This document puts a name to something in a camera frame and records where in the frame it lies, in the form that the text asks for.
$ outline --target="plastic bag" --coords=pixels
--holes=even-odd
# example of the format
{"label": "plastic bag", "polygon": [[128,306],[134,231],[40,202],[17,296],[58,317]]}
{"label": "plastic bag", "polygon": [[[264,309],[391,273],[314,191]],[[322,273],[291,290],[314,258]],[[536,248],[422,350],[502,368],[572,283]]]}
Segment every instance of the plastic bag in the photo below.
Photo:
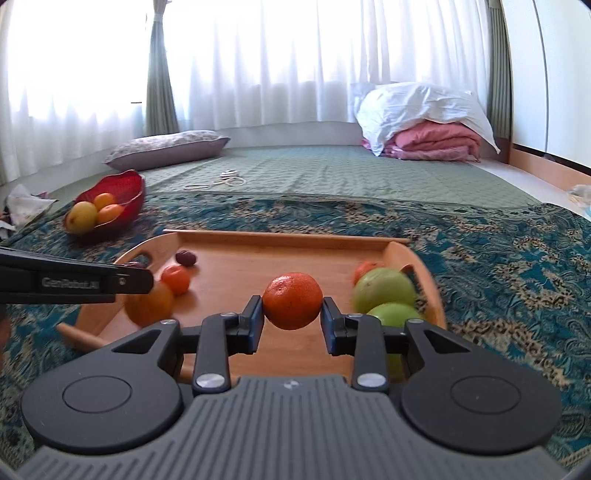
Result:
{"label": "plastic bag", "polygon": [[591,185],[575,185],[569,190],[570,199],[591,216]]}

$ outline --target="yellow apple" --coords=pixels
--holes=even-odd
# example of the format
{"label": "yellow apple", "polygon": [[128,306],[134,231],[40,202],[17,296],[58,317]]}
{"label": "yellow apple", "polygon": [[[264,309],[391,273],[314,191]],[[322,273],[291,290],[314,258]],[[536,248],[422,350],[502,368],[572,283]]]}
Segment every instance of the yellow apple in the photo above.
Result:
{"label": "yellow apple", "polygon": [[66,216],[66,230],[74,235],[90,232],[96,223],[96,207],[90,202],[78,202]]}

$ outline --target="sheer curtain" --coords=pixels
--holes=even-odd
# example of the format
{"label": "sheer curtain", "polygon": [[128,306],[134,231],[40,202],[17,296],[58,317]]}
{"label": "sheer curtain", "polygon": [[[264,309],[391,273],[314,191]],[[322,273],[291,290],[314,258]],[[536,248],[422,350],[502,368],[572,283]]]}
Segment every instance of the sheer curtain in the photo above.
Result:
{"label": "sheer curtain", "polygon": [[486,109],[486,0],[174,0],[164,24],[181,129],[354,122],[355,82],[431,82]]}
{"label": "sheer curtain", "polygon": [[5,58],[0,62],[7,87],[0,92],[0,159],[6,179],[141,136],[141,105],[132,102],[145,97],[145,25],[151,4],[10,3]]}

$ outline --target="red fruit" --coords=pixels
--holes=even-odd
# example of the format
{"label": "red fruit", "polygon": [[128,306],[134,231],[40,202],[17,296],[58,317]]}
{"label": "red fruit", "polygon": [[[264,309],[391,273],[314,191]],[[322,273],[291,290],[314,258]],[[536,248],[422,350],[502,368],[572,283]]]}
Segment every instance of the red fruit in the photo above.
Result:
{"label": "red fruit", "polygon": [[160,281],[168,285],[170,290],[178,296],[189,289],[191,284],[191,275],[182,265],[170,265],[162,270]]}
{"label": "red fruit", "polygon": [[365,262],[361,262],[357,268],[355,268],[355,272],[353,273],[353,286],[357,285],[357,282],[361,277],[363,277],[367,272],[372,271],[374,268],[384,267],[382,262],[370,262],[366,260]]}

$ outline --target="green blanket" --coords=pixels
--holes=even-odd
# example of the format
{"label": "green blanket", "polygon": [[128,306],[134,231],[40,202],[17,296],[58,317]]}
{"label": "green blanket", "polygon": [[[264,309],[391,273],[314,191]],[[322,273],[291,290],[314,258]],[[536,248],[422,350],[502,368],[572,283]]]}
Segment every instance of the green blanket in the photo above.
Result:
{"label": "green blanket", "polygon": [[151,192],[182,192],[238,170],[242,186],[218,192],[344,195],[483,207],[535,205],[535,198],[473,164],[376,157],[363,147],[227,148],[223,157],[142,172]]}

